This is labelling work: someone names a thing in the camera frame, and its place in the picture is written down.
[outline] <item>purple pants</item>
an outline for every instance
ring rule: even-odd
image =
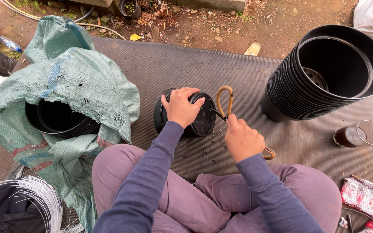
[[[120,185],[144,153],[136,146],[119,144],[96,157],[92,181],[99,216],[110,209]],[[274,165],[271,170],[302,201],[325,232],[335,232],[342,201],[338,187],[328,176],[299,164]],[[231,212],[238,214],[230,220]],[[153,216],[152,232],[157,233],[270,232],[241,175],[200,174],[194,187],[169,170]]]

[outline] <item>brown scissors handle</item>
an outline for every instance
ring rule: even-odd
[[[272,149],[268,148],[267,146],[264,148],[265,151],[269,152],[271,156],[263,156],[265,160],[272,160],[276,156],[276,152]]]
[[[229,100],[228,100],[227,115],[225,115],[223,109],[221,108],[221,103],[220,103],[220,95],[221,95],[221,92],[224,91],[224,90],[228,90],[228,92],[230,93],[230,97],[229,97]],[[232,88],[230,86],[221,87],[217,92],[216,102],[217,102],[217,108],[220,111],[220,114],[222,115],[222,118],[228,118],[228,116],[231,114],[231,109],[232,109]]]

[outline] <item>woven polypropylene bag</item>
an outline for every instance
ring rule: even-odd
[[[25,54],[34,64],[0,86],[0,145],[53,185],[90,232],[97,219],[91,180],[94,158],[122,139],[131,143],[139,92],[114,61],[94,50],[86,30],[71,20],[42,18]],[[26,101],[37,104],[40,99],[67,103],[95,119],[101,123],[99,133],[65,140],[42,134],[24,112]]]

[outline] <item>black rubber mat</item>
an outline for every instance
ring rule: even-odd
[[[229,85],[234,90],[232,112],[257,129],[267,146],[277,153],[275,159],[267,161],[269,165],[299,163],[313,167],[331,177],[339,187],[342,179],[351,174],[373,182],[373,147],[342,148],[332,140],[333,133],[341,127],[364,119],[373,121],[373,97],[317,119],[275,123],[263,114],[260,100],[270,74],[281,62],[279,59],[101,37],[92,40],[96,50],[115,61],[139,89],[141,116],[132,125],[135,146],[147,150],[156,138],[153,107],[164,90],[197,87],[215,97],[221,86]],[[21,61],[22,58],[16,70],[28,63]],[[222,94],[225,107],[227,96]],[[217,119],[214,130],[215,134],[205,138],[179,142],[171,169],[188,178],[196,178],[200,173],[238,173],[225,143],[221,142],[225,122]]]

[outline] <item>navy long sleeve shirt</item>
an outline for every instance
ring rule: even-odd
[[[94,233],[151,232],[153,213],[158,208],[175,147],[183,132],[178,123],[166,123],[120,186],[111,209],[99,217]],[[236,163],[236,167],[255,193],[272,232],[324,232],[300,200],[270,170],[261,153]]]

